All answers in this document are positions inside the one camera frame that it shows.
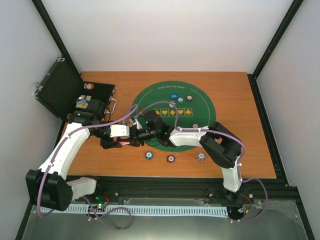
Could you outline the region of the red playing card deck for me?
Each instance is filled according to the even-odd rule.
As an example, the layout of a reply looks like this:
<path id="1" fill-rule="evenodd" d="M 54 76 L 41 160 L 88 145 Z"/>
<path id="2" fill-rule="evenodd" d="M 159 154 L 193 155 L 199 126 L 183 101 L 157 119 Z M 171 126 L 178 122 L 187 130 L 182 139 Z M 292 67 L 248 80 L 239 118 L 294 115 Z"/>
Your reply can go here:
<path id="1" fill-rule="evenodd" d="M 125 145 L 132 145 L 135 141 L 130 136 L 116 136 L 111 138 L 113 145 L 117 148 Z"/>

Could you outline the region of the blue 50 chip stack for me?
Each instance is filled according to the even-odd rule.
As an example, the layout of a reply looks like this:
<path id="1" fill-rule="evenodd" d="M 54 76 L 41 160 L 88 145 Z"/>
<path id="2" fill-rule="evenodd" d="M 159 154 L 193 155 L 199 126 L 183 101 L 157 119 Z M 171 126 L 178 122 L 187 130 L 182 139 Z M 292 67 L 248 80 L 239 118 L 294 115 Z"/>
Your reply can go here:
<path id="1" fill-rule="evenodd" d="M 154 158 L 154 154 L 152 151 L 146 151 L 144 156 L 147 160 L 152 160 Z"/>

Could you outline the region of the white blue 10 chip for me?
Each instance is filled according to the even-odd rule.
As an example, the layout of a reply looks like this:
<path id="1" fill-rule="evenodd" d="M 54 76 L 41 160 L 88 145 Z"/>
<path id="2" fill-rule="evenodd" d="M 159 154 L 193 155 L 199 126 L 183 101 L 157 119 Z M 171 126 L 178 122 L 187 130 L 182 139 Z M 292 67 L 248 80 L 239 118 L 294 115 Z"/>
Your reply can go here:
<path id="1" fill-rule="evenodd" d="M 175 108 L 175 107 L 176 107 L 176 104 L 175 104 L 174 101 L 170 101 L 169 104 L 168 104 L 168 106 L 169 106 L 170 108 Z"/>

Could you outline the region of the blue small blind button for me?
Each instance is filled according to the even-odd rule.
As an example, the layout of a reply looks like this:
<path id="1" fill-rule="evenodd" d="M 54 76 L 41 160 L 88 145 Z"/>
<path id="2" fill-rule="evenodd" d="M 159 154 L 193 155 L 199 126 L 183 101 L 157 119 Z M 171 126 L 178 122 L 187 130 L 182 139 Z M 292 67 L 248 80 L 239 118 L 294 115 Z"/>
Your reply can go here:
<path id="1" fill-rule="evenodd" d="M 169 97 L 171 100 L 177 100 L 179 98 L 179 95 L 173 92 L 169 95 Z"/>

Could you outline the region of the brown 100 chip stack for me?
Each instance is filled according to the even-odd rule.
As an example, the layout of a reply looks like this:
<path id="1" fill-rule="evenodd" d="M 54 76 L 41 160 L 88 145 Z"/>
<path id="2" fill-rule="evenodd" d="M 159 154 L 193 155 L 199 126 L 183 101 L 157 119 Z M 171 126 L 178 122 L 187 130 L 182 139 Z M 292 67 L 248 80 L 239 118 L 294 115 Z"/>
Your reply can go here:
<path id="1" fill-rule="evenodd" d="M 174 155 L 168 155 L 168 156 L 166 157 L 166 161 L 167 161 L 168 163 L 173 163 L 175 160 L 176 160 L 176 158 L 175 158 Z"/>

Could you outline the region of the purple white chip stack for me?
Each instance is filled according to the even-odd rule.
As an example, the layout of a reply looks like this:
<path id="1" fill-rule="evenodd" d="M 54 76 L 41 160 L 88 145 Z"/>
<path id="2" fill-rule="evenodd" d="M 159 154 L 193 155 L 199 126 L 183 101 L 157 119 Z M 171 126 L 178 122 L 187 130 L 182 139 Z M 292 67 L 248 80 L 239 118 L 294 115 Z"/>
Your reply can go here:
<path id="1" fill-rule="evenodd" d="M 206 154 L 204 152 L 198 152 L 195 158 L 197 161 L 204 161 L 206 159 Z"/>

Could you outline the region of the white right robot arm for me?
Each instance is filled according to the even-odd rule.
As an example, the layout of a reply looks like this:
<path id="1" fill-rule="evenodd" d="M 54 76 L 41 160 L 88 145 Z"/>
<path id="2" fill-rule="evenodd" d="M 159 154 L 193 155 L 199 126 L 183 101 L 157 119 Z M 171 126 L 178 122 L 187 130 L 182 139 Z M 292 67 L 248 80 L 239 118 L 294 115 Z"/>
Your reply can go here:
<path id="1" fill-rule="evenodd" d="M 200 128 L 184 128 L 167 125 L 154 111 L 142 114 L 144 124 L 138 121 L 140 114 L 131 117 L 130 137 L 138 145 L 157 140 L 165 148 L 201 147 L 213 162 L 221 167 L 224 198 L 234 203 L 241 195 L 241 160 L 247 149 L 243 142 L 219 122 Z"/>

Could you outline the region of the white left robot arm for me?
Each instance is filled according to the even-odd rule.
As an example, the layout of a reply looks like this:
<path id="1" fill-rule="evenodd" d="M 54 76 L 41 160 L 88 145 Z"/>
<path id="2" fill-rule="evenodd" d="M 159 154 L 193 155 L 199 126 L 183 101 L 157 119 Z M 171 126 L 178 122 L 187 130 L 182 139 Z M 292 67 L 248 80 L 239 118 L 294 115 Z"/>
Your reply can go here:
<path id="1" fill-rule="evenodd" d="M 129 136 L 129 127 L 119 122 L 126 120 L 137 108 L 137 104 L 132 105 L 127 114 L 111 122 L 91 113 L 73 115 L 47 160 L 37 170 L 29 170 L 25 177 L 30 201 L 40 217 L 44 216 L 41 208 L 65 211 L 72 201 L 83 196 L 87 195 L 95 202 L 103 198 L 104 188 L 95 179 L 81 177 L 66 181 L 67 173 L 81 146 L 91 136 L 111 141 L 115 137 Z"/>

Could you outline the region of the round green poker mat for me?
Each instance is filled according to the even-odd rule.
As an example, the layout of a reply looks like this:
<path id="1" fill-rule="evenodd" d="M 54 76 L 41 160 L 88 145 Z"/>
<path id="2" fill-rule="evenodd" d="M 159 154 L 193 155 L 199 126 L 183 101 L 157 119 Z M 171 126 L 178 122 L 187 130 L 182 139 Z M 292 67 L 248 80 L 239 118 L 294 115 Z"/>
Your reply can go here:
<path id="1" fill-rule="evenodd" d="M 184 103 L 178 103 L 178 99 L 170 99 L 171 93 L 177 93 L 178 97 L 184 99 Z M 187 101 L 187 95 L 193 97 L 193 101 Z M 175 102 L 175 107 L 170 108 L 169 102 Z M 177 125 L 182 128 L 192 128 L 196 123 L 199 127 L 210 125 L 216 121 L 216 110 L 210 97 L 197 86 L 182 81 L 162 81 L 148 86 L 140 92 L 133 101 L 138 106 L 137 110 L 158 103 L 149 108 L 161 116 L 168 125 L 173 126 L 176 115 Z"/>

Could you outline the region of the blue chips in case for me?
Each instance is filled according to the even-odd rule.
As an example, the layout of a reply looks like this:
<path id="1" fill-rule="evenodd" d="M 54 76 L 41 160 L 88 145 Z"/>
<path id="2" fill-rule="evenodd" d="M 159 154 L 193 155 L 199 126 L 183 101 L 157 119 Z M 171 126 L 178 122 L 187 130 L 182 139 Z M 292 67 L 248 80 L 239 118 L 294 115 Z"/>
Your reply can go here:
<path id="1" fill-rule="evenodd" d="M 92 97 L 90 95 L 81 95 L 75 102 L 77 109 L 86 109 L 89 106 Z"/>

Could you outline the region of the brown chips in case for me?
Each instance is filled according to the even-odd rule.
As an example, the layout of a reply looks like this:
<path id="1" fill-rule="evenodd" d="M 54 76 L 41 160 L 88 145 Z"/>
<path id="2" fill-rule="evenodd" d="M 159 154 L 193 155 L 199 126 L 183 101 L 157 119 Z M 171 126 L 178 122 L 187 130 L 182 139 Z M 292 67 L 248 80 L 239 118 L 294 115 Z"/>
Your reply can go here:
<path id="1" fill-rule="evenodd" d="M 91 82 L 86 82 L 84 85 L 83 85 L 83 88 L 85 90 L 93 90 L 94 89 L 94 84 L 91 83 Z"/>

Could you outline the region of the black poker chip case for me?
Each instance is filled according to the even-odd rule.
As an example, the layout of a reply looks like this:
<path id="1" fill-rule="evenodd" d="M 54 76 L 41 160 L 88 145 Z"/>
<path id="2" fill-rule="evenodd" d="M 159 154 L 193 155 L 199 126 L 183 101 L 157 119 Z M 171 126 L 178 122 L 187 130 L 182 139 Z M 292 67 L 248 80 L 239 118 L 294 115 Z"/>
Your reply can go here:
<path id="1" fill-rule="evenodd" d="M 85 83 L 93 83 L 93 90 L 84 89 Z M 66 120 L 73 112 L 84 112 L 105 117 L 116 86 L 108 83 L 84 81 L 75 72 L 64 55 L 58 57 L 40 83 L 35 84 L 33 97 L 53 115 Z M 76 100 L 81 95 L 91 96 L 86 109 L 76 108 Z"/>

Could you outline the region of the black aluminium frame rail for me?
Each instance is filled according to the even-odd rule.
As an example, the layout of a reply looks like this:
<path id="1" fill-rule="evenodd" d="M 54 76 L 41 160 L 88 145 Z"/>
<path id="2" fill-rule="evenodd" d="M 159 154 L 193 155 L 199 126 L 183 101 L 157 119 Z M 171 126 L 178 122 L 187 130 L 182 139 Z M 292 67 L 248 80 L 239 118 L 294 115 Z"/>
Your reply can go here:
<path id="1" fill-rule="evenodd" d="M 242 184 L 239 193 L 227 193 L 220 178 L 96 176 L 95 180 L 96 190 L 86 194 L 93 203 L 109 200 L 120 204 L 131 198 L 195 199 L 229 207 L 244 204 L 249 195 L 252 195 L 252 203 L 272 200 L 302 202 L 296 187 L 278 179 L 265 179 L 262 183 L 252 180 Z"/>

